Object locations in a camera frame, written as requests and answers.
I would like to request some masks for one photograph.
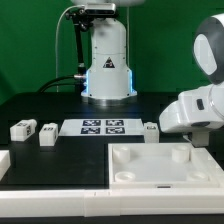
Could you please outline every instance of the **white plastic block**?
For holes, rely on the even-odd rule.
[[[159,129],[156,123],[144,124],[144,139],[145,143],[159,143]]]
[[[58,125],[54,123],[45,124],[40,133],[40,146],[54,146],[58,138]]]
[[[35,133],[37,122],[35,120],[21,120],[10,128],[11,141],[25,141]]]
[[[0,180],[5,175],[9,167],[10,167],[9,151],[1,150],[0,151]]]
[[[83,190],[0,191],[0,217],[84,216]]]

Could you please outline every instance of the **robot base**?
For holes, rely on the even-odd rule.
[[[103,107],[120,106],[136,102],[137,94],[122,99],[96,99],[88,96],[82,96],[82,101],[84,103],[94,104]]]

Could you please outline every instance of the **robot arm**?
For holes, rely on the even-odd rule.
[[[145,2],[145,0],[71,0],[72,3],[78,5],[86,5],[87,3],[114,3],[116,6],[134,6],[140,5]]]
[[[160,115],[163,132],[209,132],[224,125],[224,14],[198,28],[193,55],[212,85],[179,94]]]

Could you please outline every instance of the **black table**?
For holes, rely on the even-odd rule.
[[[75,93],[18,94],[0,107],[0,150],[10,150],[11,167],[0,190],[108,189],[108,143],[143,143],[143,136],[62,137],[54,147],[40,147],[38,133],[46,123],[65,119],[141,118],[157,122],[160,113],[177,99],[176,93],[140,93],[137,102],[99,107],[81,102]],[[9,128],[20,120],[37,120],[36,133],[25,142],[11,142]],[[211,134],[208,150],[223,167],[223,131]],[[161,142],[183,142],[181,134],[161,133]],[[21,223],[223,223],[224,215],[163,215],[0,219]]]

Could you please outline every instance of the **small white block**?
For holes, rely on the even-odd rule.
[[[11,141],[25,141],[35,133],[37,122],[35,120],[21,120],[10,128]]]
[[[159,143],[159,128],[156,123],[144,124],[144,139],[145,143]]]
[[[58,125],[54,123],[45,124],[40,133],[40,146],[54,146],[58,138]]]

